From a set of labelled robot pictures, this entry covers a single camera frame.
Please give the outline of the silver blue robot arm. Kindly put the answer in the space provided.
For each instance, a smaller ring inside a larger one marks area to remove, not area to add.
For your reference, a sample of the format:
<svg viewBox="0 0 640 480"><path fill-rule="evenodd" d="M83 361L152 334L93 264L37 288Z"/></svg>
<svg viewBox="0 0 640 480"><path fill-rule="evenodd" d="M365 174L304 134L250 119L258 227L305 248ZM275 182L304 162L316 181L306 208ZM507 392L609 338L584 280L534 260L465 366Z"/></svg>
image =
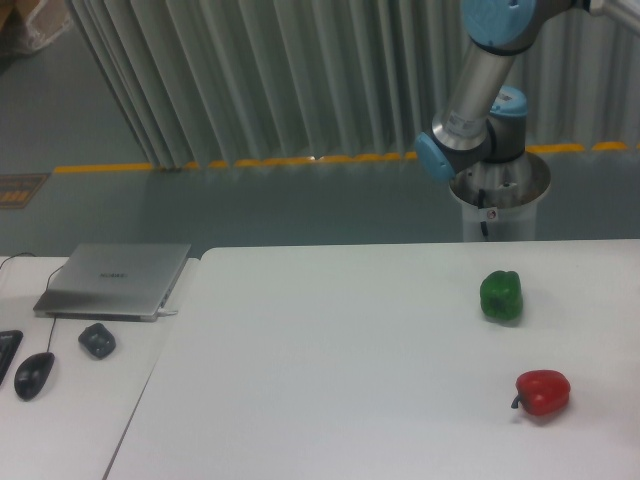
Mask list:
<svg viewBox="0 0 640 480"><path fill-rule="evenodd" d="M431 130L415 141L417 158L438 181L474 164L506 163L525 151L526 97L510 89L506 108L494 105L517 55L535 42L544 23L573 8L607 16L639 32L637 1L463 1L471 39L454 92Z"/></svg>

